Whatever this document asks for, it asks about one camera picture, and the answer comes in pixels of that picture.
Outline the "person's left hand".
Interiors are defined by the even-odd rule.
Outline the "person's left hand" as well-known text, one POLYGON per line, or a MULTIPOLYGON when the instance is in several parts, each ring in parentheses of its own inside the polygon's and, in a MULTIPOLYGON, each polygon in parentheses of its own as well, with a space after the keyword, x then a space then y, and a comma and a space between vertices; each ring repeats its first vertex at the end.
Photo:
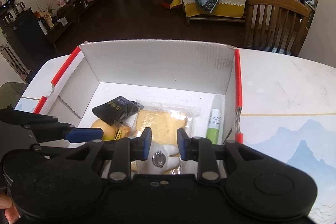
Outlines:
POLYGON ((16 223, 20 218, 12 199, 3 193, 0 194, 0 208, 5 210, 5 217, 9 223, 16 223))

